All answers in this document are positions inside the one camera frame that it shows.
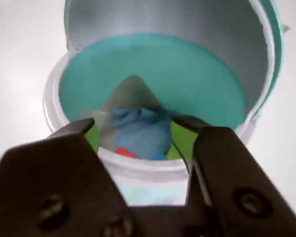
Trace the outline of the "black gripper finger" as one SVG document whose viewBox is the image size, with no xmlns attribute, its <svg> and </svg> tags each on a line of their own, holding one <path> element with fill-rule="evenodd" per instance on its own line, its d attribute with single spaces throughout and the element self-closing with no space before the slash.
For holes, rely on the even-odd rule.
<svg viewBox="0 0 296 237">
<path fill-rule="evenodd" d="M 174 122 L 197 134 L 193 161 L 226 237 L 296 237 L 296 215 L 231 128 Z"/>
<path fill-rule="evenodd" d="M 123 197 L 85 135 L 91 118 L 0 160 L 0 237 L 134 237 Z"/>
</svg>

